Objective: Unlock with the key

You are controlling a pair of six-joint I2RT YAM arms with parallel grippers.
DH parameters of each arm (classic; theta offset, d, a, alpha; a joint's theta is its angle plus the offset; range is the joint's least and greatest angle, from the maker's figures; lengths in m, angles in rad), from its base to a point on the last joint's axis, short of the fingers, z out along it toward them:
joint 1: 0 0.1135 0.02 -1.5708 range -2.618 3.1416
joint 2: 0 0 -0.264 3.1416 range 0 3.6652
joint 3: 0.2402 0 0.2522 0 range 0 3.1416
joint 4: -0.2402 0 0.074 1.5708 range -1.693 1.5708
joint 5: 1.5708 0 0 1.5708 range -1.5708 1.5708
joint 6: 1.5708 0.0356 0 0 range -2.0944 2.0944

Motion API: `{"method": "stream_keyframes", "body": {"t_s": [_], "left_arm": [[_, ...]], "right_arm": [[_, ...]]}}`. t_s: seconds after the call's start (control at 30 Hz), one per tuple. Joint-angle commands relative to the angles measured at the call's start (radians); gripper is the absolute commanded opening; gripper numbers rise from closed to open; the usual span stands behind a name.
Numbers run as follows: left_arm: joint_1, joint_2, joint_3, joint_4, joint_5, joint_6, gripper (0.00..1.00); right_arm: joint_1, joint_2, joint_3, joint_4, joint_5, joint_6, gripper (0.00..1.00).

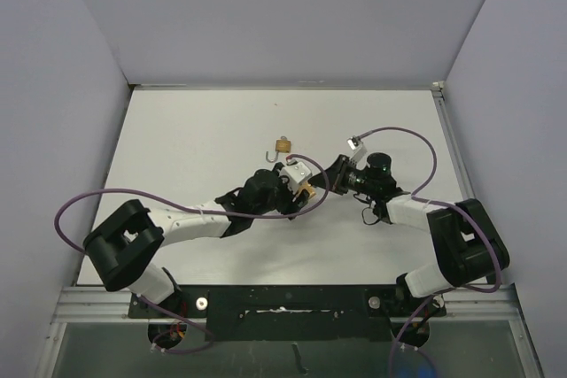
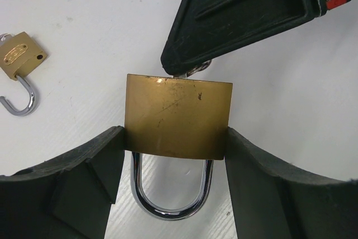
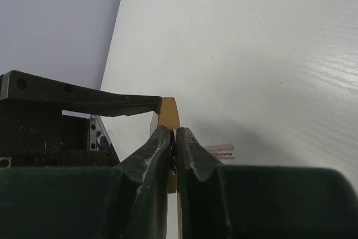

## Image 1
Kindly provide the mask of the large brass padlock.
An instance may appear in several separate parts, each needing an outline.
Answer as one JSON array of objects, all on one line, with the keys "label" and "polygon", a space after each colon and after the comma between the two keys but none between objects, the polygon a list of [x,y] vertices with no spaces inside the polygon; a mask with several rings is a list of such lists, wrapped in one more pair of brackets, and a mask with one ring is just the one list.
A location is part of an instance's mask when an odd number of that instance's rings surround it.
[{"label": "large brass padlock", "polygon": [[309,201],[315,196],[314,187],[308,182],[304,182],[297,190],[294,198],[294,202],[303,208],[309,203]]}]

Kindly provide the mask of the small brass padlock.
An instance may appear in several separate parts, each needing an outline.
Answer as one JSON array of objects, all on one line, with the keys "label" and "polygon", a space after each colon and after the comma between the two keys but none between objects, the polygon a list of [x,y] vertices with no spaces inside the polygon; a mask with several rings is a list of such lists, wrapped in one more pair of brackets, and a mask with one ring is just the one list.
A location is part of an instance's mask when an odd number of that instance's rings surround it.
[{"label": "small brass padlock", "polygon": [[271,164],[275,163],[281,154],[291,152],[291,141],[284,135],[280,136],[275,142],[273,151],[265,152],[265,160]]}]

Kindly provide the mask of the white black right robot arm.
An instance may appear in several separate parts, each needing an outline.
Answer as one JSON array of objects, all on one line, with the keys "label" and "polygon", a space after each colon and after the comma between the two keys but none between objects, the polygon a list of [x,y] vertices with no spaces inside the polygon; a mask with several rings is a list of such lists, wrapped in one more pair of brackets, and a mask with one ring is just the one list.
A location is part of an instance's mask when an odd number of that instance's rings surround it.
[{"label": "white black right robot arm", "polygon": [[394,293],[397,309],[416,314],[426,297],[486,278],[497,289],[501,272],[509,265],[509,253],[488,217],[474,198],[450,204],[427,201],[402,190],[392,176],[392,159],[371,153],[366,165],[340,155],[324,172],[309,180],[317,188],[362,197],[377,221],[419,229],[431,236],[435,262],[403,274]]}]

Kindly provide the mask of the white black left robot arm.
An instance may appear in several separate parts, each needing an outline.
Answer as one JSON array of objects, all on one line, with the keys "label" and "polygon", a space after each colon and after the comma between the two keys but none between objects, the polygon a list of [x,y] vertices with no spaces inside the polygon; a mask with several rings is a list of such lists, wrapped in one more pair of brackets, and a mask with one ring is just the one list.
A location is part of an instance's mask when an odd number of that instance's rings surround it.
[{"label": "white black left robot arm", "polygon": [[149,209],[140,200],[122,204],[83,241],[92,265],[109,292],[129,289],[168,317],[179,309],[180,290],[170,273],[152,263],[163,246],[199,238],[225,238],[248,230],[258,216],[290,215],[308,203],[312,172],[303,162],[259,169],[241,188],[196,205],[192,212]]}]

